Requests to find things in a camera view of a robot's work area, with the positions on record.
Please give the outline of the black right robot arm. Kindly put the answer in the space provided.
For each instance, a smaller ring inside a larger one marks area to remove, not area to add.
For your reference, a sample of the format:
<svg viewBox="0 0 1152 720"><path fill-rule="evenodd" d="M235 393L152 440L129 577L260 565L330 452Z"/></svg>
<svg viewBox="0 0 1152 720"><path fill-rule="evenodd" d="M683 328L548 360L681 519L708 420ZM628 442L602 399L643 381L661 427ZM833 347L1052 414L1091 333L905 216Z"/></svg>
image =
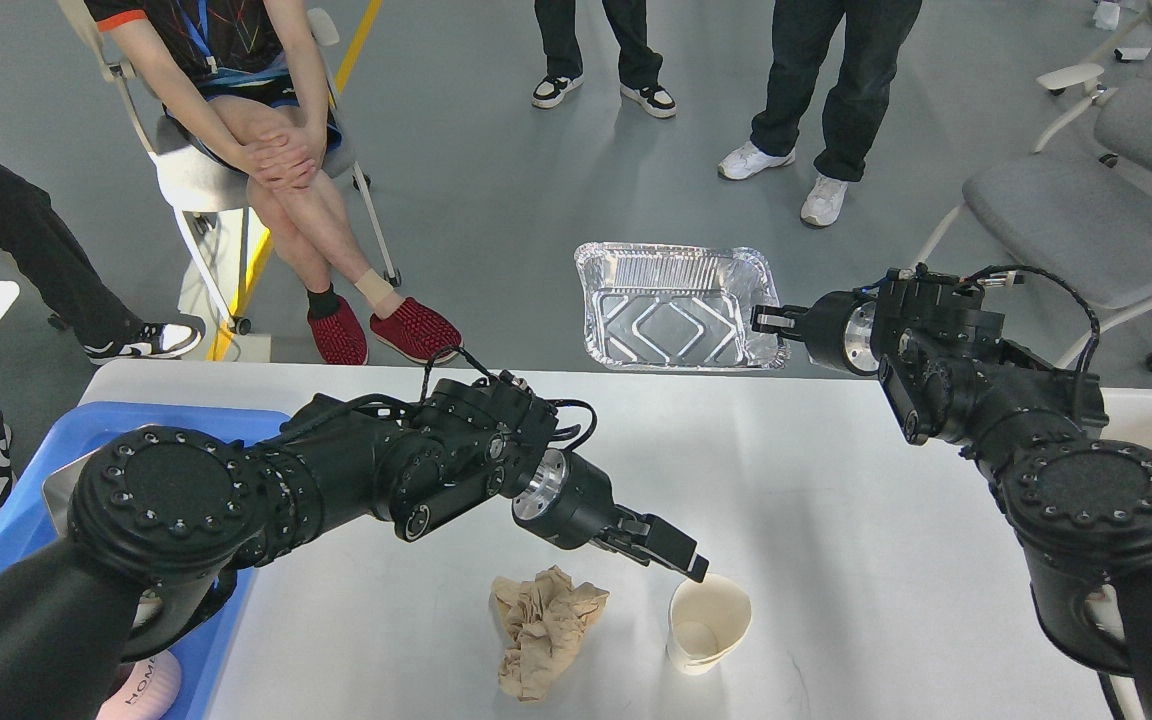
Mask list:
<svg viewBox="0 0 1152 720"><path fill-rule="evenodd" d="M1001 274L893 268L812 306L755 306L751 328L874 376L905 442L956 445L1018 538L1043 632L1070 659L1134 679L1152 719L1152 450L1100 434L1097 314L1076 365L1055 366L983 309Z"/></svg>

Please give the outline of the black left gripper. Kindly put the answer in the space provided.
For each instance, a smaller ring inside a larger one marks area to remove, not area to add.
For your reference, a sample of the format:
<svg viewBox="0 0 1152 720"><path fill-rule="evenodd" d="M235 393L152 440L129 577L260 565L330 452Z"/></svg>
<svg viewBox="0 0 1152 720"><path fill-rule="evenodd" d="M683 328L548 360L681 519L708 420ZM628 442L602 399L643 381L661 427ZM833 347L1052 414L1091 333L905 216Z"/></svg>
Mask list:
<svg viewBox="0 0 1152 720"><path fill-rule="evenodd" d="M691 582L707 577L708 560L691 536L654 514L613 501L611 479L573 450L548 448L526 488L513 497L516 525L561 550L594 543L647 568L662 564Z"/></svg>

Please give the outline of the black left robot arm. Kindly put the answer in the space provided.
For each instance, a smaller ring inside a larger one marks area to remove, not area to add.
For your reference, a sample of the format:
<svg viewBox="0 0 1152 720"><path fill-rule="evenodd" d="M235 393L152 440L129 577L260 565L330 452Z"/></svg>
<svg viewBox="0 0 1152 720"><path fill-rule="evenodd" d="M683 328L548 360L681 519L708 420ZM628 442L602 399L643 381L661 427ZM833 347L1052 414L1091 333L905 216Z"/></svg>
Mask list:
<svg viewBox="0 0 1152 720"><path fill-rule="evenodd" d="M93 719L118 667L205 623L238 570L365 516L417 541L509 498L553 546L705 578L694 538L614 501L584 434L558 427L562 397L476 373L424 382L417 402L316 395L255 445L146 425L79 460L63 533L0 573L0 719Z"/></svg>

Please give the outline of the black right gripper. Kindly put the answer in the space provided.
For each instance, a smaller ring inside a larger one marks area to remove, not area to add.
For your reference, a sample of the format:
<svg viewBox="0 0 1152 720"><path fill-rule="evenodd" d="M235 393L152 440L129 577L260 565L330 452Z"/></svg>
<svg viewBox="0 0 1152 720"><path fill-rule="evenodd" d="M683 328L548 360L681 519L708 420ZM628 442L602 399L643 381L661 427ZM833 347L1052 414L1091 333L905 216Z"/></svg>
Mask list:
<svg viewBox="0 0 1152 720"><path fill-rule="evenodd" d="M751 329L782 340L803 338L814 365L854 376L874 376L879 361L872 347L876 301L864 293L829 291L813 306L755 306Z"/></svg>

